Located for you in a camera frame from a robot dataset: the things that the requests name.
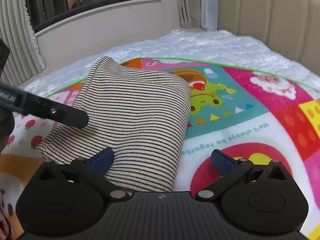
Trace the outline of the beige black striped shirt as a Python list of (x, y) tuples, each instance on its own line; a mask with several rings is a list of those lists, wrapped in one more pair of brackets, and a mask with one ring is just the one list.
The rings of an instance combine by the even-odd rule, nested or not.
[(39, 151), (58, 164), (114, 152), (105, 172), (131, 191), (172, 191), (190, 113), (190, 88), (167, 72), (127, 68), (110, 57), (92, 67), (74, 107), (87, 113), (82, 129), (59, 124)]

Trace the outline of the left beige curtain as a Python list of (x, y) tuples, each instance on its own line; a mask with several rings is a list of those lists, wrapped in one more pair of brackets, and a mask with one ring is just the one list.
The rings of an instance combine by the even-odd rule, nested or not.
[(46, 68), (27, 0), (1, 0), (1, 40), (10, 50), (1, 74), (4, 83), (17, 87)]

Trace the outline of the beige curtain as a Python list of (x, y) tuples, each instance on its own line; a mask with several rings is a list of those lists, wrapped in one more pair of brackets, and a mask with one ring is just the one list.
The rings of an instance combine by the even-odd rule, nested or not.
[(10, 50), (1, 74), (4, 83), (17, 87), (46, 68), (27, 0), (1, 0), (1, 40)]
[(177, 0), (183, 29), (201, 28), (201, 0)]

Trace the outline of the colourful cartoon play mat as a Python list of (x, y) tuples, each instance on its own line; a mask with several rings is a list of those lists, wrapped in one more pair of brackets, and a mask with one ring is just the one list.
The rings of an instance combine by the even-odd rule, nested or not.
[[(189, 83), (191, 112), (178, 171), (173, 172), (175, 190), (193, 194), (220, 178), (209, 165), (214, 148), (255, 164), (281, 160), (309, 203), (302, 233), (319, 239), (318, 91), (267, 72), (218, 64), (137, 58), (123, 66), (176, 74)], [(72, 106), (89, 71), (80, 75), (61, 70), (26, 90)], [(14, 115), (15, 128), (1, 157), (1, 211), (12, 230), (8, 239), (23, 233), (15, 205), (41, 162), (38, 147), (58, 125)]]

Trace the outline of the white quilted mattress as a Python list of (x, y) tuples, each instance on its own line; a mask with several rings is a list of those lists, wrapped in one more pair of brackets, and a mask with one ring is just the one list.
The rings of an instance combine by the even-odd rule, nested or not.
[(296, 61), (272, 51), (250, 36), (235, 36), (225, 31), (188, 32), (173, 30), (155, 40), (134, 42), (114, 47), (100, 54), (83, 57), (35, 79), (24, 90), (42, 97), (57, 92), (87, 77), (95, 62), (109, 56), (118, 63), (135, 58), (183, 59), (223, 63), (245, 69), (260, 70), (300, 82), (314, 98), (319, 98), (319, 76)]

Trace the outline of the beige padded headboard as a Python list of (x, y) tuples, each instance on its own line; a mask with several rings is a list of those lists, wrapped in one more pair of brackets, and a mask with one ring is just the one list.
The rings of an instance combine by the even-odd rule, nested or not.
[(219, 0), (217, 28), (252, 36), (319, 74), (319, 0)]

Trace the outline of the grey rolled bedding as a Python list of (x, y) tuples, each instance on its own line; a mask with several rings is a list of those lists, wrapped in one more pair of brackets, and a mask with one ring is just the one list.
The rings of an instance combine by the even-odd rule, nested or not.
[(201, 0), (201, 28), (217, 31), (219, 0)]

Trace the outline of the right beige curtain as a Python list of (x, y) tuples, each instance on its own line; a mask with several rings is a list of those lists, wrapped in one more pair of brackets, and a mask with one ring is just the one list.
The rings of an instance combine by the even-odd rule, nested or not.
[(201, 0), (177, 0), (183, 29), (201, 28)]

